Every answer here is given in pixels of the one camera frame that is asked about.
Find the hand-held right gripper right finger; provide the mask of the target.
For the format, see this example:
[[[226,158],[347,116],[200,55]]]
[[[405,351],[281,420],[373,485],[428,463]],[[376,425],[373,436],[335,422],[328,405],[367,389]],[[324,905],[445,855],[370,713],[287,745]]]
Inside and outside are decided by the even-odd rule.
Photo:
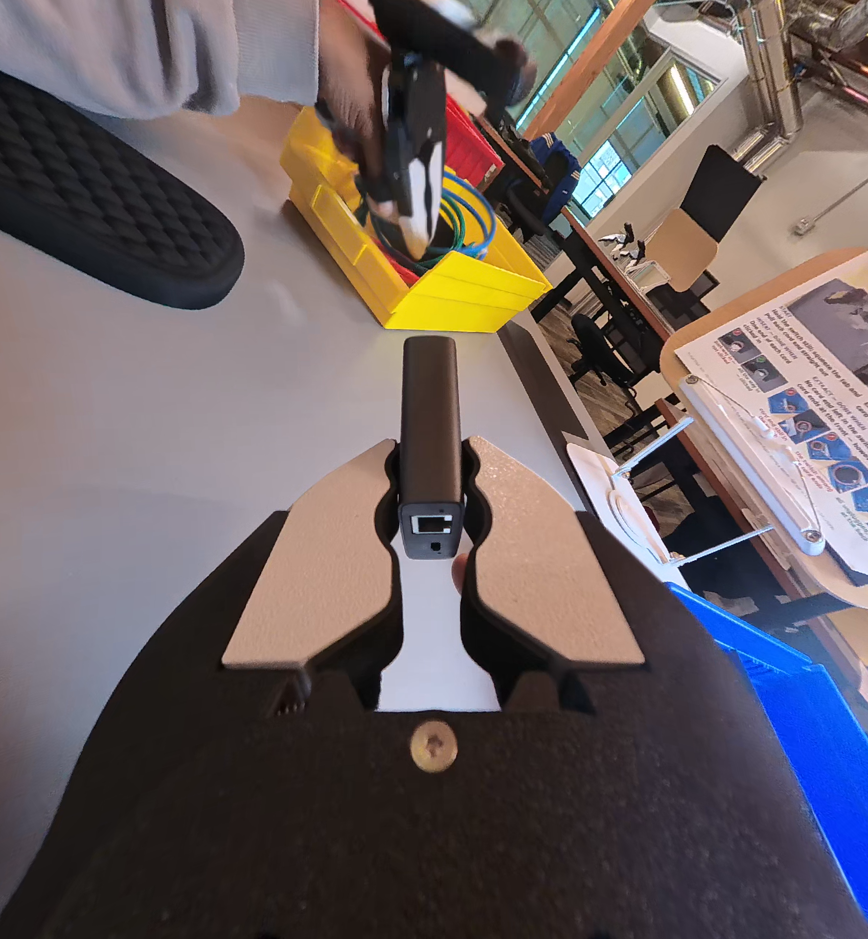
[[[570,503],[486,439],[467,444],[471,493],[486,515],[469,573],[487,617],[550,667],[642,666],[643,652]]]

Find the black network switch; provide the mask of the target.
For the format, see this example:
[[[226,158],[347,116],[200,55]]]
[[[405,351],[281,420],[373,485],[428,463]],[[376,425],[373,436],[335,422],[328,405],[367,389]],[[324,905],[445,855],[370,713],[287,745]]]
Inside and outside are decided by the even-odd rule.
[[[456,556],[464,495],[457,351],[439,335],[408,338],[403,346],[398,519],[406,556]]]

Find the black office chair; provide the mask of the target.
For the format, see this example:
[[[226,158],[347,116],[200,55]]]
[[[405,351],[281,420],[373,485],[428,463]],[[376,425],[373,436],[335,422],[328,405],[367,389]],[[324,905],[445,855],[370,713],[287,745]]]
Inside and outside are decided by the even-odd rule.
[[[569,381],[572,386],[586,375],[593,373],[601,386],[609,383],[628,391],[639,378],[617,357],[602,330],[585,313],[575,313],[570,320],[574,337],[569,343],[576,346],[581,355],[571,365]]]

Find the blue plastic bin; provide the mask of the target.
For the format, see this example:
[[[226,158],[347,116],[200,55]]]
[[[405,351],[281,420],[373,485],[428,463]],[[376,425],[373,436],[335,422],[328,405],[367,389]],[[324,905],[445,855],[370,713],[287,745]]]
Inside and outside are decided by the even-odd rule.
[[[669,584],[759,698],[855,899],[868,918],[868,737],[824,666]]]

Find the person's left forearm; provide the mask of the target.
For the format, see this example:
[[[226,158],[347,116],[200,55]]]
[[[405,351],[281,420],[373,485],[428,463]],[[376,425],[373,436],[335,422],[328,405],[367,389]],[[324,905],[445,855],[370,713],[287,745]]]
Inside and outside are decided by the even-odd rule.
[[[319,17],[309,1],[0,1],[0,70],[120,118],[309,105]]]

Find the silver metal duct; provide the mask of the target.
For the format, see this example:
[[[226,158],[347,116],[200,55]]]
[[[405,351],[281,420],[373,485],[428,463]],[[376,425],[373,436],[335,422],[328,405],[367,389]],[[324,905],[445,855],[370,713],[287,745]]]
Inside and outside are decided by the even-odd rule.
[[[868,41],[868,1],[730,2],[759,125],[732,158],[761,175],[803,129],[799,82],[812,78],[868,111],[868,65],[850,51]]]

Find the person's left hand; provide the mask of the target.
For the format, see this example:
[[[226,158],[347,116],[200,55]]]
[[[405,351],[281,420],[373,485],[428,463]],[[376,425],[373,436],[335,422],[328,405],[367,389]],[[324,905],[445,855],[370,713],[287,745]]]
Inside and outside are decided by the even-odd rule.
[[[381,85],[388,48],[345,6],[320,1],[319,93],[334,126],[335,146],[369,180],[383,176]]]

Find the yellow plastic bin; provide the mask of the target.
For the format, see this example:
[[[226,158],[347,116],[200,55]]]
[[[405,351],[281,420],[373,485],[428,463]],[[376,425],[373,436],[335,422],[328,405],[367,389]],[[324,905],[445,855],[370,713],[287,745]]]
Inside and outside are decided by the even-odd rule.
[[[356,167],[335,149],[313,108],[294,120],[280,161],[290,201],[384,329],[493,334],[550,291],[545,274],[501,224],[483,259],[451,252],[408,285],[357,221]]]

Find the printed instruction sheet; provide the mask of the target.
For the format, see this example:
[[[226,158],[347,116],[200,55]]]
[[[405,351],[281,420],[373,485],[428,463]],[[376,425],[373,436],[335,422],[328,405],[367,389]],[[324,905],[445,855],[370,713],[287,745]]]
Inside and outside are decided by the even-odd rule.
[[[868,585],[868,252],[677,354],[792,450],[824,526],[821,555]]]

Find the white clip bar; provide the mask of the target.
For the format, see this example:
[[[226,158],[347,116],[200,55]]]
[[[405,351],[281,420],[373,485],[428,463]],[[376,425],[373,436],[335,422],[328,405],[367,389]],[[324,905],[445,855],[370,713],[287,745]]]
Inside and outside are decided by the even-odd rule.
[[[755,411],[707,379],[686,375],[686,399],[804,554],[824,553],[827,539],[799,459]]]

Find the blue jacket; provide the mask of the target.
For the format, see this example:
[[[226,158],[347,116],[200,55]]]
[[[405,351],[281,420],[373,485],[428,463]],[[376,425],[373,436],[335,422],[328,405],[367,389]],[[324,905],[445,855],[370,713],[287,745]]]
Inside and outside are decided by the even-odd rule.
[[[569,204],[581,179],[581,164],[556,134],[536,137],[530,147],[548,182],[548,201],[541,216],[548,226]]]

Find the red plastic bin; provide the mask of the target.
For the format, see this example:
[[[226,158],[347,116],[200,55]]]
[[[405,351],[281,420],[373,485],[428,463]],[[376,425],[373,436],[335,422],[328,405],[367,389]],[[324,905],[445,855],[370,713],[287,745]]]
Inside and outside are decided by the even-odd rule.
[[[461,27],[476,30],[475,14],[464,2],[429,2],[441,15],[456,20]],[[450,94],[445,98],[443,158],[446,167],[475,187],[502,168],[500,157],[484,141],[471,114]]]

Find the wooden chair with black jacket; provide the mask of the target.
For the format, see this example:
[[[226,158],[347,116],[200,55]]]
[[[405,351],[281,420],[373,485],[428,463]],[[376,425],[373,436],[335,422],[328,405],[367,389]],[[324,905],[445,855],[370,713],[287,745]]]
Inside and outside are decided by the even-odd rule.
[[[691,288],[762,183],[722,147],[709,146],[681,204],[645,242],[644,259],[661,268],[675,292]]]

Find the wooden ceiling beam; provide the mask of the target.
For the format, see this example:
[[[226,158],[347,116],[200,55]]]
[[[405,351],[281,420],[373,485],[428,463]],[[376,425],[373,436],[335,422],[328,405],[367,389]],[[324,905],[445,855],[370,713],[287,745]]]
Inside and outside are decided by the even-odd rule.
[[[604,18],[600,28],[577,61],[550,94],[548,100],[525,130],[529,138],[554,133],[582,95],[601,75],[605,66],[640,24],[655,1],[619,1]]]

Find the long wooden desk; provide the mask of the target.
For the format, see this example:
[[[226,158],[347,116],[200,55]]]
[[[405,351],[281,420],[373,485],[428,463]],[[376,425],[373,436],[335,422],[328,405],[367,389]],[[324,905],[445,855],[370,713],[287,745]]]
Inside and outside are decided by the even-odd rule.
[[[532,309],[534,321],[539,323],[565,299],[570,290],[584,283],[591,288],[592,294],[600,301],[606,313],[615,317],[624,313],[635,323],[643,321],[662,343],[667,342],[675,332],[675,327],[646,298],[628,275],[617,268],[605,249],[581,226],[570,210],[564,207],[561,211],[561,216],[571,229],[569,235],[561,237],[552,229],[540,226],[540,218],[534,213],[529,213],[526,207],[515,199],[515,194],[511,192],[513,182],[526,180],[529,190],[542,196],[549,195],[549,184],[543,175],[534,172],[531,165],[522,159],[520,151],[510,147],[486,117],[475,117],[474,122],[479,132],[489,140],[490,147],[503,159],[503,170],[516,173],[503,188],[502,202],[508,206],[510,212],[522,220],[523,232],[554,240],[574,267],[572,273],[535,302]]]

